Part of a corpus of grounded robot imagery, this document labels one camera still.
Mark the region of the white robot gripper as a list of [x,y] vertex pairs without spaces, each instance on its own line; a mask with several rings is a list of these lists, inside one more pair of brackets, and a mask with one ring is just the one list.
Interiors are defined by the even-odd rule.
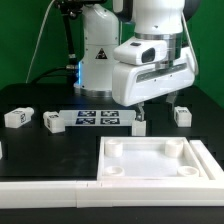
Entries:
[[190,47],[181,49],[179,59],[169,68],[156,69],[153,64],[133,66],[117,63],[112,75],[112,97],[123,106],[136,105],[136,119],[144,120],[144,101],[168,94],[166,102],[175,105],[180,89],[195,80],[195,60]]

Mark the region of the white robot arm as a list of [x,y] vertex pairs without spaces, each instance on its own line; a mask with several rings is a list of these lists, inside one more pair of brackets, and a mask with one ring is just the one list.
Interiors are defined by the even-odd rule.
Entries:
[[113,0],[113,11],[99,4],[83,7],[84,57],[75,91],[111,97],[122,106],[143,103],[193,84],[198,64],[186,22],[201,0]]

